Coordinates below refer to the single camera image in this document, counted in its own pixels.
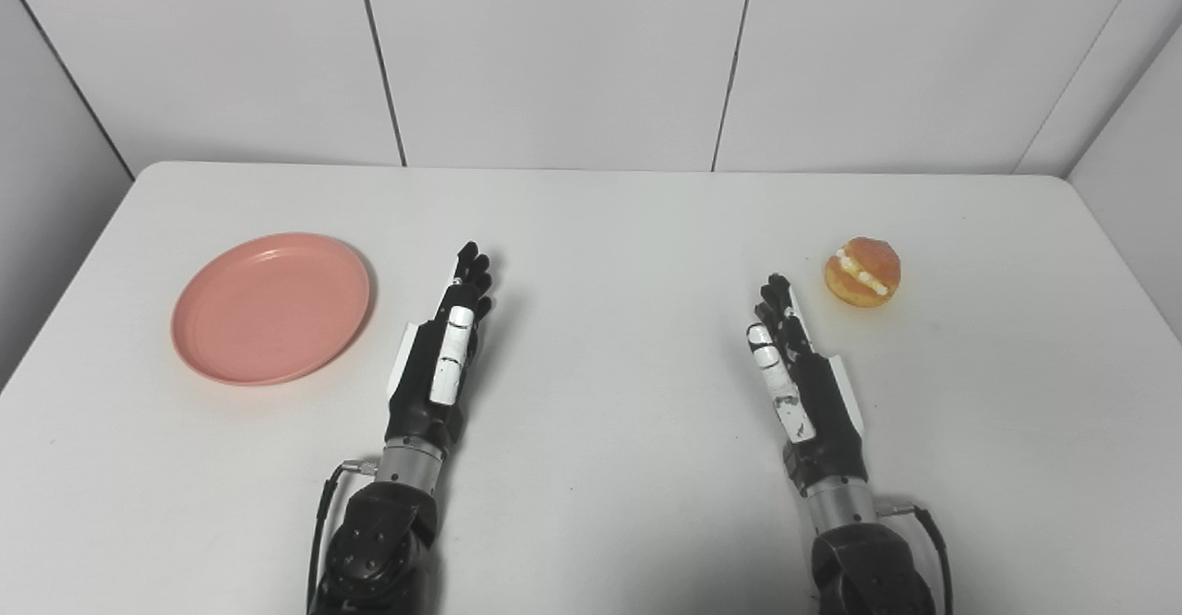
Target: robotic arm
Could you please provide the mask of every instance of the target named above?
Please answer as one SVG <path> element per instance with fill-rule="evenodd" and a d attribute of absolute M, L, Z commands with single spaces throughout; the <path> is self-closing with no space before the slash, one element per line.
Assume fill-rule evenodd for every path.
<path fill-rule="evenodd" d="M 862 458 L 862 415 L 844 363 L 813 351 L 782 276 L 771 276 L 760 296 L 747 344 L 788 432 L 784 464 L 817 535 L 811 563 L 820 614 L 934 615 L 910 548 L 878 522 Z M 931 516 L 914 506 L 883 513 L 915 513 L 933 536 L 944 571 L 944 615 L 952 615 L 947 555 Z"/>
<path fill-rule="evenodd" d="M 319 535 L 335 479 L 325 485 L 313 540 L 313 588 L 309 594 L 309 613 L 313 615 L 411 615 L 426 610 L 423 556 L 435 543 L 440 524 L 435 484 L 463 429 L 456 399 L 476 351 L 476 328 L 492 308 L 492 299 L 485 296 L 492 286 L 488 255 L 469 242 L 457 260 L 435 317 L 408 325 L 402 337 L 381 460 L 376 466 L 353 461 L 342 466 L 375 479 L 349 499 L 317 584 Z"/>

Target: white wall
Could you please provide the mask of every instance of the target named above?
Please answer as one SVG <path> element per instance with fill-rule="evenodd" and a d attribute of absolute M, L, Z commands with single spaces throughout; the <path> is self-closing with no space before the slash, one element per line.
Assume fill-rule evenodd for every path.
<path fill-rule="evenodd" d="M 19 0 L 0 41 L 2 387 L 130 180 Z"/>
<path fill-rule="evenodd" d="M 709 169 L 742 0 L 374 0 L 427 167 Z"/>
<path fill-rule="evenodd" d="M 745 0 L 372 0 L 414 166 L 709 169 Z M 394 163 L 362 0 L 31 0 L 130 161 Z M 751 0 L 720 169 L 1063 174 L 1182 0 Z"/>
<path fill-rule="evenodd" d="M 1182 337 L 1182 34 L 1157 56 L 1069 180 Z"/>
<path fill-rule="evenodd" d="M 751 0 L 719 168 L 1065 174 L 1180 6 Z"/>
<path fill-rule="evenodd" d="M 134 173 L 398 164 L 362 0 L 28 0 Z"/>

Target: white table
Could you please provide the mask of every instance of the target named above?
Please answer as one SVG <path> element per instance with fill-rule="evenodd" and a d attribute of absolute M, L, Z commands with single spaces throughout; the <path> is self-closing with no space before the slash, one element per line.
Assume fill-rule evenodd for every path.
<path fill-rule="evenodd" d="M 194 375 L 169 343 L 178 292 L 284 231 L 369 259 L 364 331 L 287 384 Z M 820 276 L 858 234 L 903 258 L 878 310 Z M 299 613 L 320 483 L 381 447 L 402 328 L 468 239 L 498 306 L 447 467 L 441 613 L 808 608 L 743 339 L 772 271 L 850 367 L 875 488 L 933 506 L 957 613 L 1182 602 L 1182 348 L 1063 181 L 168 163 L 0 395 L 4 610 Z"/>

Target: pink plate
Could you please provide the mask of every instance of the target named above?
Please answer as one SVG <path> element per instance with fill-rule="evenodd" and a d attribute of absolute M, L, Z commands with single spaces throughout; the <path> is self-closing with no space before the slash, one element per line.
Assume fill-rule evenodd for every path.
<path fill-rule="evenodd" d="M 227 384 L 307 375 L 345 349 L 369 309 L 365 265 L 317 234 L 272 234 L 235 246 L 193 277 L 173 311 L 173 345 Z"/>

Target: panel seam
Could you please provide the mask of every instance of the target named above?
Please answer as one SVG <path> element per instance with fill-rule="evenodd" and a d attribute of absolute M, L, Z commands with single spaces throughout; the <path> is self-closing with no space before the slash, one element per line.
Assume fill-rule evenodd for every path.
<path fill-rule="evenodd" d="M 407 166 L 407 151 L 402 147 L 402 131 L 398 129 L 398 115 L 394 110 L 394 93 L 390 90 L 390 75 L 385 70 L 385 54 L 382 53 L 382 39 L 377 33 L 377 22 L 374 19 L 374 5 L 370 0 L 362 0 L 365 4 L 365 18 L 370 27 L 370 37 L 374 39 L 374 52 L 377 56 L 377 69 L 382 76 L 382 90 L 385 92 L 385 106 L 390 112 L 390 127 L 394 128 L 394 141 L 398 145 L 398 162 Z"/>
<path fill-rule="evenodd" d="M 58 67 L 61 69 L 61 72 L 66 76 L 66 80 L 70 82 L 73 92 L 82 102 L 82 106 L 84 106 L 86 114 L 90 115 L 90 119 L 95 122 L 95 127 L 98 128 L 98 132 L 103 136 L 103 140 L 105 140 L 106 145 L 111 148 L 111 153 L 113 153 L 116 160 L 119 161 L 119 166 L 122 166 L 123 173 L 128 175 L 128 179 L 130 179 L 132 183 L 135 183 L 136 175 L 131 174 L 131 168 L 128 167 L 128 161 L 123 158 L 123 154 L 119 153 L 119 148 L 116 147 L 115 141 L 111 140 L 111 134 L 106 131 L 106 128 L 103 125 L 103 122 L 98 121 L 98 115 L 95 114 L 95 108 L 91 106 L 90 101 L 87 101 L 86 96 L 82 92 L 82 88 L 78 86 L 78 82 L 74 79 L 73 73 L 71 73 L 70 69 L 66 67 L 65 62 L 61 59 L 61 54 L 58 52 L 58 48 L 50 39 L 50 34 L 46 33 L 45 27 L 41 26 L 41 20 L 37 18 L 35 13 L 33 13 L 33 8 L 32 6 L 28 5 L 28 0 L 18 0 L 18 1 L 20 1 L 21 7 L 25 8 L 25 13 L 28 14 L 30 20 L 33 21 L 33 27 L 37 28 L 37 33 L 40 34 L 41 40 L 45 41 L 45 46 L 50 48 L 50 52 L 51 54 L 53 54 L 53 59 L 57 62 Z"/>
<path fill-rule="evenodd" d="M 1014 163 L 1013 169 L 1009 169 L 1009 174 L 1017 173 L 1018 168 L 1022 166 L 1022 161 L 1026 160 L 1026 156 L 1030 154 L 1031 148 L 1034 147 L 1034 142 L 1038 142 L 1039 135 L 1043 134 L 1043 128 L 1046 128 L 1047 122 L 1051 121 L 1051 116 L 1054 115 L 1054 111 L 1057 109 L 1059 109 L 1059 103 L 1063 102 L 1063 97 L 1067 95 L 1067 90 L 1071 89 L 1072 83 L 1076 80 L 1076 76 L 1078 76 L 1079 70 L 1084 67 L 1084 63 L 1087 62 L 1087 57 L 1092 54 L 1093 47 L 1096 47 L 1096 44 L 1104 35 L 1104 31 L 1108 30 L 1108 25 L 1109 22 L 1112 21 L 1112 17 L 1116 14 L 1116 12 L 1121 9 L 1121 4 L 1123 4 L 1123 1 L 1124 0 L 1116 0 L 1116 4 L 1113 4 L 1112 9 L 1110 9 L 1108 17 L 1104 18 L 1104 22 L 1102 22 L 1099 31 L 1096 32 L 1096 35 L 1092 38 L 1092 41 L 1087 45 L 1087 50 L 1085 50 L 1084 54 L 1079 58 L 1079 63 L 1076 64 L 1076 69 L 1071 71 L 1071 76 L 1067 78 L 1066 84 L 1063 85 L 1063 90 L 1059 91 L 1059 95 L 1056 97 L 1054 103 L 1051 105 L 1051 110 L 1046 112 L 1045 117 L 1043 117 L 1043 122 L 1039 123 L 1038 129 L 1034 130 L 1034 136 L 1031 137 L 1031 141 L 1026 143 L 1026 148 L 1022 149 L 1022 155 L 1018 157 L 1018 162 Z M 1058 174 L 1058 176 L 1060 179 L 1065 179 L 1070 171 L 1071 168 L 1069 167 L 1067 169 L 1061 170 Z"/>
<path fill-rule="evenodd" d="M 730 91 L 735 86 L 735 72 L 739 70 L 739 47 L 742 46 L 742 31 L 747 26 L 747 8 L 751 0 L 742 0 L 742 13 L 739 14 L 739 34 L 735 37 L 735 52 L 730 56 L 730 75 L 727 77 L 727 92 L 722 98 L 722 116 L 719 118 L 719 134 L 714 138 L 714 156 L 710 158 L 710 171 L 717 168 L 719 149 L 722 147 L 722 128 L 727 124 L 727 109 L 730 108 Z"/>

